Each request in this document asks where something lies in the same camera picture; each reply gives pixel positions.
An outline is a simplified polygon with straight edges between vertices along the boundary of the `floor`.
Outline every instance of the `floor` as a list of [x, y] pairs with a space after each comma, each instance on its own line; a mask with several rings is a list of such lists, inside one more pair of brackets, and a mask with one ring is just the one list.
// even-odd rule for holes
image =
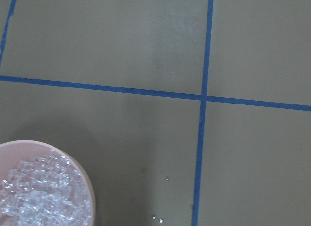
[[308, 226], [310, 3], [0, 0], [0, 143], [74, 157], [97, 226]]

